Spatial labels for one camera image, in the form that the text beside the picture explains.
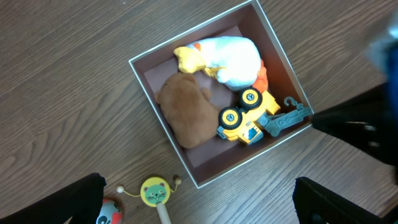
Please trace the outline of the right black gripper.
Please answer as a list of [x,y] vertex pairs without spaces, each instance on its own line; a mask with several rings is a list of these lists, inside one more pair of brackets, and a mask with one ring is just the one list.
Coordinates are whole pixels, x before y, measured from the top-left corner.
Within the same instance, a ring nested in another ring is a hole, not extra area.
[[315,129],[397,166],[397,113],[390,104],[386,84],[315,113],[311,123]]

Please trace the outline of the yellow toy crane truck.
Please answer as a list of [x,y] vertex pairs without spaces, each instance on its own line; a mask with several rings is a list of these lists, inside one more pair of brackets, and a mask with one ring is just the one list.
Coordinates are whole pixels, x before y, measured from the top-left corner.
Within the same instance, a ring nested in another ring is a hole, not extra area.
[[312,114],[309,107],[298,103],[291,96],[284,100],[286,106],[294,110],[278,113],[280,110],[275,98],[268,92],[260,92],[254,87],[243,89],[239,94],[239,107],[225,107],[219,115],[216,133],[222,139],[241,141],[247,145],[255,143],[267,132],[276,137],[284,129],[302,122]]

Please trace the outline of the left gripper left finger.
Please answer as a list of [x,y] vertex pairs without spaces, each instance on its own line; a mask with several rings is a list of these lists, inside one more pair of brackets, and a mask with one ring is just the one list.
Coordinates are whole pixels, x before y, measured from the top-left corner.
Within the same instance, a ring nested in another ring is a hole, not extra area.
[[3,224],[96,223],[104,198],[105,178],[92,173],[48,197],[1,218]]

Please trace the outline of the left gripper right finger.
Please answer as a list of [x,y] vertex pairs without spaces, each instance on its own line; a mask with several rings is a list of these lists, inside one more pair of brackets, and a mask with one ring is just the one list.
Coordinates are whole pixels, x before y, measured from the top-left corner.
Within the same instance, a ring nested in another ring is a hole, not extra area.
[[307,177],[295,181],[293,193],[300,224],[377,224],[385,221]]

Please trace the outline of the brown plush toy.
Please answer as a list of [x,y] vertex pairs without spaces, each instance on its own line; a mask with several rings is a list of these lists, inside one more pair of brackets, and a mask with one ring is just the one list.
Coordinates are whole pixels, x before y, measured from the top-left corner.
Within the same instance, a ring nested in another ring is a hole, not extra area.
[[220,109],[210,98],[210,90],[189,73],[171,75],[156,92],[155,102],[182,147],[196,147],[216,135]]

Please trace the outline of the white plush duck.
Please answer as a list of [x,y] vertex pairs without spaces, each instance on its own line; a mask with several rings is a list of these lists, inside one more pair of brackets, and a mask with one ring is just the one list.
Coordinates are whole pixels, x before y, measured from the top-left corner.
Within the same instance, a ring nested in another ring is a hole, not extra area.
[[252,86],[269,89],[267,69],[254,42],[246,37],[220,36],[197,40],[173,51],[183,73],[203,72],[232,91]]

